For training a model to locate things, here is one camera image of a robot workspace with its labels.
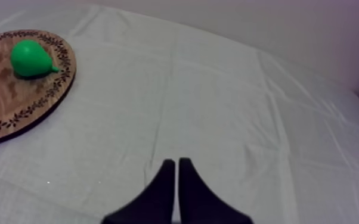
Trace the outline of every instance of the pear stem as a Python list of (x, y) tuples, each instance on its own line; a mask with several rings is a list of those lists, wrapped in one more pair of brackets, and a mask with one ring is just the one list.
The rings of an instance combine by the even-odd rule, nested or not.
[(60, 71), (60, 69), (58, 69), (58, 67), (51, 66), (51, 71), (58, 72), (58, 71)]

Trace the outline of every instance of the white bedsheet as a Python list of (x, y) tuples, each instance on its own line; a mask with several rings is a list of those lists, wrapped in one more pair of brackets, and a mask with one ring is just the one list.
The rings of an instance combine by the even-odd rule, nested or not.
[(0, 32), (12, 29), (66, 38), (78, 72), (52, 115), (0, 144), (0, 224), (99, 223), (180, 157), (256, 224), (359, 223), (350, 91), (255, 48), (113, 8), (26, 8), (0, 20)]

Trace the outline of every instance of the white fabric surface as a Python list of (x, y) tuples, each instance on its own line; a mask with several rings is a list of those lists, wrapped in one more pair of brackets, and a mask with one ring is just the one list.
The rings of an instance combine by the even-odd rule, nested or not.
[[(24, 9), (75, 50), (67, 98), (0, 144), (0, 224), (99, 223), (190, 157), (256, 224), (359, 223), (359, 99), (201, 30), (96, 5)], [(178, 206), (174, 219), (178, 220)]]

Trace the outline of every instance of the bed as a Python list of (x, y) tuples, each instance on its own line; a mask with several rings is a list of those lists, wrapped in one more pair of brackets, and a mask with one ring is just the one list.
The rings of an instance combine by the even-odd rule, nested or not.
[(0, 144), (0, 224), (99, 223), (180, 157), (256, 224), (359, 223), (351, 91), (250, 46), (98, 5), (0, 20), (0, 32), (14, 29), (65, 38), (78, 72), (55, 112)]

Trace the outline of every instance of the green pear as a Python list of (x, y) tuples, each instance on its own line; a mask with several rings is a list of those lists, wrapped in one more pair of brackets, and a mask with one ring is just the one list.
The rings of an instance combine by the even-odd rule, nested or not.
[(10, 61), (14, 71), (23, 77), (58, 72), (58, 68), (52, 65), (51, 57), (33, 40), (18, 42), (11, 52)]

